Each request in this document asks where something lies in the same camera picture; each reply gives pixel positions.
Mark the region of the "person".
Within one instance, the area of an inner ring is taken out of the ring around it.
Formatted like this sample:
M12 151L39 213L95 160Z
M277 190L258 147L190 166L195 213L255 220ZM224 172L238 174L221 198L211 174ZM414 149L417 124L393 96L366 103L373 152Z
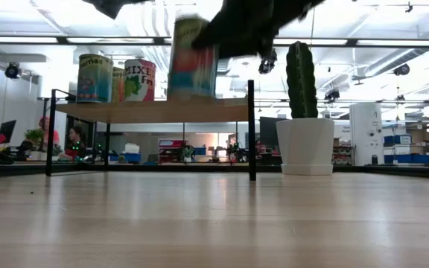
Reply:
M39 120L39 127L44 131L43 149L47 150L49 141L50 118L48 116L41 117ZM60 136L56 130L53 131L52 142L54 146L60 145Z
M69 145L59 154L60 160L78 161L85 157L86 145L83 128L74 126L69 130Z

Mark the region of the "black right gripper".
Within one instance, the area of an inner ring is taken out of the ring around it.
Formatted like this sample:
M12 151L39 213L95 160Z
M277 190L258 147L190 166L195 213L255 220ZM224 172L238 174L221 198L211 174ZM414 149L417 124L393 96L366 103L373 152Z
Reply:
M300 0L226 0L192 48L217 45L219 57L268 56L279 29L300 16Z

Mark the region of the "white cylindrical kiosk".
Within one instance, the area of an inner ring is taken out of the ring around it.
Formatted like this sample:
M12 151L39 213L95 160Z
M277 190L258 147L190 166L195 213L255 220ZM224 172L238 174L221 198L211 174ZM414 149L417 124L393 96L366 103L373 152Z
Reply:
M382 165L384 137L379 103L356 103L349 107L354 165Z

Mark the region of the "red cabinet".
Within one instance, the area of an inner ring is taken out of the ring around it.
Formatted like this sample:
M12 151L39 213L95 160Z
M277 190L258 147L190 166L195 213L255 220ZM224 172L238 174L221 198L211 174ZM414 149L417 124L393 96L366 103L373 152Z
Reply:
M178 162L181 159L182 139L159 139L158 163Z

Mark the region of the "green potted plant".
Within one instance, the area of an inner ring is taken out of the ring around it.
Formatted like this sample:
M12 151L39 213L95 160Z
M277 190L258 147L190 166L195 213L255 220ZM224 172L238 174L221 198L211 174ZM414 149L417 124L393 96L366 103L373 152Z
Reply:
M44 143L45 133L42 129L27 130L25 132L25 141L32 144L33 148L39 149Z

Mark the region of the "green cactus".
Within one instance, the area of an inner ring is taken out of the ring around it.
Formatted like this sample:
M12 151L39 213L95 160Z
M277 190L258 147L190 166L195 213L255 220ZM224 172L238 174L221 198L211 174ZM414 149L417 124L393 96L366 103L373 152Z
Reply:
M292 118L317 118L317 89L309 46L297 41L286 56L287 93Z

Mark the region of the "large yellow-green fruit can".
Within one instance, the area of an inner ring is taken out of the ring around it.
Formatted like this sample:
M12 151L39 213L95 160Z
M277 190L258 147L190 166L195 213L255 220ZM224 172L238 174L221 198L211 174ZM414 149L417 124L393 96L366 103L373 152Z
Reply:
M208 21L197 14L176 19L168 72L169 100L215 97L218 48L193 49L191 46L207 24Z

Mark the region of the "large green oranges can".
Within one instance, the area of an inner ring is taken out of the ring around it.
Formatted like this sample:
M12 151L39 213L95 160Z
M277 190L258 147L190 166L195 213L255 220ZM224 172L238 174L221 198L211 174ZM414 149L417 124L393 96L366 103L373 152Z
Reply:
M124 84L124 70L114 67L112 70L112 102L122 102L124 100Z

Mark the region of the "pink mixed fruit can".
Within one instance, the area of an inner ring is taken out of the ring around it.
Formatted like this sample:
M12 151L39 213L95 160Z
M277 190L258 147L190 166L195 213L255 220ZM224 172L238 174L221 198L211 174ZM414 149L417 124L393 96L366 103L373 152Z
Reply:
M156 65L143 59L124 63L124 101L154 101Z

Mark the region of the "light wooden board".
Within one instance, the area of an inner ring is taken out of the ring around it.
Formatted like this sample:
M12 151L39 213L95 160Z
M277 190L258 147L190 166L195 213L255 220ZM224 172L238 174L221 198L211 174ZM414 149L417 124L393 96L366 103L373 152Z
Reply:
M52 141L54 138L55 112L63 112L75 118L85 118L96 124L106 124L105 150L109 149L112 124L168 124L168 123L223 123L246 121L249 136L248 174L256 181L255 163L255 89L254 81L248 81L245 98L167 100L122 103L57 103L57 90L51 91L49 107L49 140L45 174L52 172Z

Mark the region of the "blue berries can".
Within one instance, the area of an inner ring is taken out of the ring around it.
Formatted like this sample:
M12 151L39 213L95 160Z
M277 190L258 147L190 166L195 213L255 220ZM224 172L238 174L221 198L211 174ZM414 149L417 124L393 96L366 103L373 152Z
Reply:
M109 103L112 95L113 61L96 54L79 56L77 103Z

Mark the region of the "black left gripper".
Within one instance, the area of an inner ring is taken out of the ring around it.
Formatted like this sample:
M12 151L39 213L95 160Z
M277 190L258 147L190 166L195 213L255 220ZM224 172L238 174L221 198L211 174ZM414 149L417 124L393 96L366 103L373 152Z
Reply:
M118 16L120 9L127 4L139 4L148 0L83 0L86 3L92 4L96 10L115 19Z

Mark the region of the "blue storage bin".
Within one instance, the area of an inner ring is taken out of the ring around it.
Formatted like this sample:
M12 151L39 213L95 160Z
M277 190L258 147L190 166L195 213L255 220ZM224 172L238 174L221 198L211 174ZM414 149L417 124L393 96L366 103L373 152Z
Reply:
M109 154L109 160L111 162L116 163L129 163L137 165L142 160L142 155L140 153L121 153L121 154L115 154L111 153Z
M388 135L384 136L384 143L391 144L411 144L412 137L411 135Z
M407 164L429 164L429 155L406 154L406 155L385 155L386 164L407 163Z

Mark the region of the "white hexagonal plant pot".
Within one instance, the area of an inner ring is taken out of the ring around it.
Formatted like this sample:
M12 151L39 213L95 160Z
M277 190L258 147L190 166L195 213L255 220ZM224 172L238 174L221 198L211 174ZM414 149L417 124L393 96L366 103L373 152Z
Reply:
M325 118L295 118L276 123L282 173L290 176L330 176L334 122Z

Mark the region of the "black monitor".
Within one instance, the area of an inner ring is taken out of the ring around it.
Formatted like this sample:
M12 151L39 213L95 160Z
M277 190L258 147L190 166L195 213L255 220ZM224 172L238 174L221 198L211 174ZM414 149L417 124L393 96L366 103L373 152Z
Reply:
M259 118L260 142L268 147L279 145L276 124L284 121L284 118Z
M7 121L0 126L0 135L5 137L4 143L9 143L16 126L16 120Z

